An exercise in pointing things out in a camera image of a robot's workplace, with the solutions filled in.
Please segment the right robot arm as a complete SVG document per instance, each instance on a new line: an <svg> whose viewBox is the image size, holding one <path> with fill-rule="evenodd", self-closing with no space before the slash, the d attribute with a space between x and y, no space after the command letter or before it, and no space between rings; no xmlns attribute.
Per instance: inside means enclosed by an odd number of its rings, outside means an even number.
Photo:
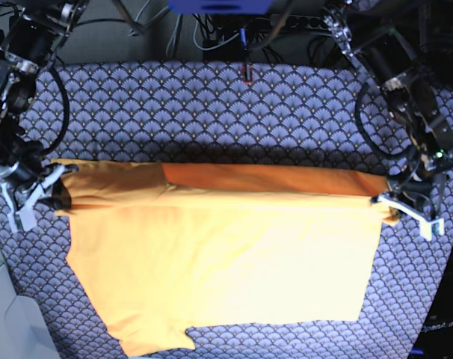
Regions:
<svg viewBox="0 0 453 359"><path fill-rule="evenodd" d="M58 50L66 43L87 1L19 1L22 12L0 42L0 180L4 198L13 214L28 202L51 198L57 183L47 183L55 167L42 161L64 139L70 123L70 103L61 77L54 67ZM26 141L19 124L37 92L37 77L48 72L61 94L63 117L57 137L48 146Z"/></svg>

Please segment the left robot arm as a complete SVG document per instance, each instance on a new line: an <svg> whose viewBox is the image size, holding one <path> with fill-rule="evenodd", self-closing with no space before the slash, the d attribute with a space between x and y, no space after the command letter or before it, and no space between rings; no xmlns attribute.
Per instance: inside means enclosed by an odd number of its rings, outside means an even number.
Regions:
<svg viewBox="0 0 453 359"><path fill-rule="evenodd" d="M437 98L419 63L419 48L399 30L397 21L419 1L379 1L360 10L352 1L326 1L322 19L341 53L357 61L372 77L389 116L403 126L411 144L397 153L382 150L369 136L361 106L369 85L363 85L354 105L354 119L374 153L390 160L406 159L404 170L389 177L383 197L410 216L439 218L440 202L431 192L443 188L453 169L453 129L441 114Z"/></svg>

